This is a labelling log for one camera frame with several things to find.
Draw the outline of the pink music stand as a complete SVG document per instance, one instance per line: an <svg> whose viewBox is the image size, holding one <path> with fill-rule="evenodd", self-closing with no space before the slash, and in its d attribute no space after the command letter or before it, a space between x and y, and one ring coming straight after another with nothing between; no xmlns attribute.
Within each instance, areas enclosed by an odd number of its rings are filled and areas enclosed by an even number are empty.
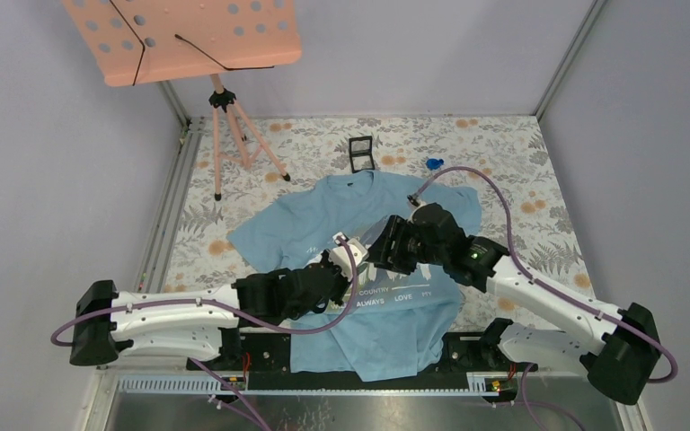
<svg viewBox="0 0 690 431"><path fill-rule="evenodd" d="M290 176L221 76L296 62L302 43L292 1L65 1L104 82L111 87L206 76L213 120L214 198L222 198L220 143L225 119L250 169L266 154L283 180Z"/></svg>

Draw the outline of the small blue plastic piece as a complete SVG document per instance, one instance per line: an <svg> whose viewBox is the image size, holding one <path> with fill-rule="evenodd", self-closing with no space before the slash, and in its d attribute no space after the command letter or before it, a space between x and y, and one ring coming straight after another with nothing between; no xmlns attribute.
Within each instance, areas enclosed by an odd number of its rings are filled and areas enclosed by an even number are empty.
<svg viewBox="0 0 690 431"><path fill-rule="evenodd" d="M439 158L428 158L425 162L425 166L430 171L438 171L444 166L444 164L445 161Z"/></svg>

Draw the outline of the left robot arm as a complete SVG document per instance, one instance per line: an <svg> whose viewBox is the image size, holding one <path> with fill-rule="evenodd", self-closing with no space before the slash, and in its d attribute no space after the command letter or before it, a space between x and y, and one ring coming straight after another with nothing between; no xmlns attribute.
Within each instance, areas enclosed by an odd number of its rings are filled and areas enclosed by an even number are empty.
<svg viewBox="0 0 690 431"><path fill-rule="evenodd" d="M111 280L93 283L78 300L75 317L51 337L71 330L69 362L107 365L123 356L174 356L212 360L220 368L240 363L239 330L264 328L292 333L283 321L341 305L357 284L365 254L350 246L324 251L299 269L252 274L234 283L198 292L120 292Z"/></svg>

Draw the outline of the floral patterned table mat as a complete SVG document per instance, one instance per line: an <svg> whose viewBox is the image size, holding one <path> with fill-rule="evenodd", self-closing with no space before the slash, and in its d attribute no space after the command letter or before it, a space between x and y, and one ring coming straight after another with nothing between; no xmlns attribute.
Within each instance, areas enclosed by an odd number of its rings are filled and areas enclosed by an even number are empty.
<svg viewBox="0 0 690 431"><path fill-rule="evenodd" d="M513 242L532 269L593 295L583 254L541 128L532 117L274 118L256 121L272 152L250 168L226 124L196 121L187 133L168 192L161 247L151 251L138 288L148 293L206 290L253 273L229 234L277 198L348 174L349 141L373 140L376 168L426 179L442 160L440 183L476 189L481 234Z"/></svg>

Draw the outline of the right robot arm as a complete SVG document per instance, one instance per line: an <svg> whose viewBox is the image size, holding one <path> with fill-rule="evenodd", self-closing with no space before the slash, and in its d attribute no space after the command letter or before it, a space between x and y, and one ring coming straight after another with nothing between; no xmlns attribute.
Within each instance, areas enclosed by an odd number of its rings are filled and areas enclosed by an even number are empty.
<svg viewBox="0 0 690 431"><path fill-rule="evenodd" d="M632 303L625 309L572 292L524 267L503 245L468 235L438 204L418 207L409 219L392 215L368 261L410 275L420 264L441 267L457 283L507 299L553 325L529 329L497 318L479 338L484 365L534 364L571 372L610 400L633 405L651 381L661 354L651 312Z"/></svg>

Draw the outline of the light blue printed t-shirt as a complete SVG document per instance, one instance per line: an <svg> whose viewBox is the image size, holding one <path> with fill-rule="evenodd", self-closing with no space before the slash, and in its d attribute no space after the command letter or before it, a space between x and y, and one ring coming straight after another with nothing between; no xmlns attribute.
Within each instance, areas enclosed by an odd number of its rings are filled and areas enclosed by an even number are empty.
<svg viewBox="0 0 690 431"><path fill-rule="evenodd" d="M482 209L475 189L427 185L421 178L381 171L332 175L308 191L277 198L235 228L228 240L256 271L302 268L333 245L343 233L371 245L389 216L408 217L407 197L423 199L450 211L466 234L479 232ZM342 315L338 306L309 313L291 325L294 335L307 336L343 325L363 324L371 333L390 330L413 333L438 325L447 332L459 313L463 296L442 268L420 264L410 275L367 266L359 272L354 307Z"/></svg>

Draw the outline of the black square brooch box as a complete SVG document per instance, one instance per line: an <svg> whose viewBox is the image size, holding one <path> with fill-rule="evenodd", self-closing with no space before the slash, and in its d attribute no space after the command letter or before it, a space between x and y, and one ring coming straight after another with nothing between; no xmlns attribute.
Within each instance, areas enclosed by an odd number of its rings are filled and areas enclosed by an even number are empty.
<svg viewBox="0 0 690 431"><path fill-rule="evenodd" d="M372 136L357 136L348 139L349 165L352 173L376 169L373 148Z"/></svg>

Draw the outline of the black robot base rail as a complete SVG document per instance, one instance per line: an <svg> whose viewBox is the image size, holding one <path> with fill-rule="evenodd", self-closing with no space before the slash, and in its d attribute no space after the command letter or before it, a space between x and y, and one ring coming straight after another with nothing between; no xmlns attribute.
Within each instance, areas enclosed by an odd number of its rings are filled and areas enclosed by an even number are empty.
<svg viewBox="0 0 690 431"><path fill-rule="evenodd" d="M484 332L444 332L438 325L427 330L385 335L363 324L343 325L314 335L240 333L224 330L226 345L218 357L188 360L190 371L208 369L216 374L354 373L365 382L413 377L432 370L442 373L492 373L516 378L538 364L511 359L500 348L503 331L513 328L498 318Z"/></svg>

